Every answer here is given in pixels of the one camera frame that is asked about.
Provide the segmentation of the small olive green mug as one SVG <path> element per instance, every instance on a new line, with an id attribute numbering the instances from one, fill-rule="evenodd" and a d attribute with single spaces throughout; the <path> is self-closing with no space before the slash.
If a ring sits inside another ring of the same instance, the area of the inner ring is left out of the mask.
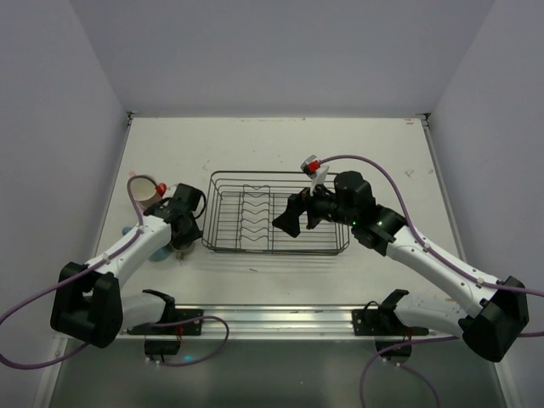
<path id="1" fill-rule="evenodd" d="M 195 249 L 195 243 L 191 242 L 187 245 L 182 245 L 181 247 L 171 246 L 172 252 L 177 260 L 184 260 L 188 255 L 190 255 Z"/>

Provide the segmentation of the blue butterfly mug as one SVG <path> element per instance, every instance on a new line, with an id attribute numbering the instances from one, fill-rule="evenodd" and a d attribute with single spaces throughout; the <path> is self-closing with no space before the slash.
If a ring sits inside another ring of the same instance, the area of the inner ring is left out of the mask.
<path id="1" fill-rule="evenodd" d="M 132 230 L 132 227 L 124 227 L 122 229 L 122 235 L 128 234 Z M 171 253 L 169 246 L 164 246 L 157 251 L 155 251 L 151 256 L 149 256 L 148 260 L 150 262 L 158 263 L 161 261 L 166 260 Z"/>

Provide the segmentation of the pink faceted mug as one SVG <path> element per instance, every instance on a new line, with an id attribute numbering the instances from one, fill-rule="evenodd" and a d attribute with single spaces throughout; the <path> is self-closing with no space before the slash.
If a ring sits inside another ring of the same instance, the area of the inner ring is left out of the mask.
<path id="1" fill-rule="evenodd" d="M 136 178 L 131 183 L 133 197 L 142 208 L 150 207 L 162 198 L 158 188 L 159 184 L 150 175 Z"/>

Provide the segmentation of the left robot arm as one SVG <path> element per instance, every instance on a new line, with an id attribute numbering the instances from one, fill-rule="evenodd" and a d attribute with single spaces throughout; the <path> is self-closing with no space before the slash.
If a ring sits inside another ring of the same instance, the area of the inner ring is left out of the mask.
<path id="1" fill-rule="evenodd" d="M 173 297 L 151 289 L 124 297 L 122 288 L 163 247 L 183 250 L 200 239 L 196 220 L 206 204 L 201 190 L 178 184 L 173 195 L 140 212 L 111 248 L 85 264 L 68 263 L 59 273 L 51 328 L 103 349 L 123 330 L 173 323 Z"/>

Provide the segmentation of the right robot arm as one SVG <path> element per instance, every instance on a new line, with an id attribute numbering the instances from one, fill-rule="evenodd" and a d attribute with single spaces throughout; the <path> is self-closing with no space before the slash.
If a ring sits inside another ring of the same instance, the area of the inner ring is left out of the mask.
<path id="1" fill-rule="evenodd" d="M 530 320 L 524 284 L 513 276 L 500 280 L 433 248 L 411 231 L 404 216 L 377 204 L 360 173 L 339 173 L 333 184 L 329 190 L 313 177 L 309 187 L 289 196 L 273 225 L 293 238 L 301 233 L 302 214 L 310 230 L 322 221 L 350 227 L 362 246 L 414 270 L 447 296 L 424 302 L 396 290 L 380 305 L 391 321 L 459 337 L 478 356 L 501 361 Z"/>

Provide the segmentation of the left black base bracket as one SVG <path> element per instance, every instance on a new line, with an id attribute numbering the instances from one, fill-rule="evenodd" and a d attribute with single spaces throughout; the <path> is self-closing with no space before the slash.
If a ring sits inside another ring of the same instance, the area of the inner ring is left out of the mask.
<path id="1" fill-rule="evenodd" d="M 200 336 L 203 309 L 176 306 L 174 297 L 146 289 L 124 300 L 128 322 L 123 330 L 131 336 L 167 336 L 171 339 L 145 339 L 144 354 L 150 360 L 166 362 L 181 349 L 182 337 Z"/>

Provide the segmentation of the black base bracket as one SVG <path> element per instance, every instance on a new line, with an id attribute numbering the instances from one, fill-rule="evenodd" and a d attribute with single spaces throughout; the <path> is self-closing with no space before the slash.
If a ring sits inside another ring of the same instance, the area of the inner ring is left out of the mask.
<path id="1" fill-rule="evenodd" d="M 145 339 L 144 354 L 150 360 L 166 362 L 181 349 L 182 337 L 200 336 L 203 309 L 176 306 L 174 297 L 146 289 L 124 300 L 128 322 L 123 330 L 131 336 L 167 336 L 171 339 Z"/>
<path id="2" fill-rule="evenodd" d="M 429 329 L 406 326 L 394 313 L 400 300 L 409 294 L 395 289 L 381 303 L 370 301 L 359 309 L 351 310 L 351 324 L 356 337 L 374 337 L 376 351 L 410 341 L 413 337 L 425 337 Z"/>

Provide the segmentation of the right black base bracket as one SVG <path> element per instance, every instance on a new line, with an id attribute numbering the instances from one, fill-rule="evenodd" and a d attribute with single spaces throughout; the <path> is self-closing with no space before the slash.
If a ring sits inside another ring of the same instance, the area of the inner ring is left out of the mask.
<path id="1" fill-rule="evenodd" d="M 394 313 L 400 300 L 409 294 L 395 289 L 381 303 L 370 301 L 359 309 L 351 310 L 351 324 L 356 337 L 374 337 L 376 351 L 410 341 L 413 337 L 425 337 L 429 329 L 406 326 Z"/>

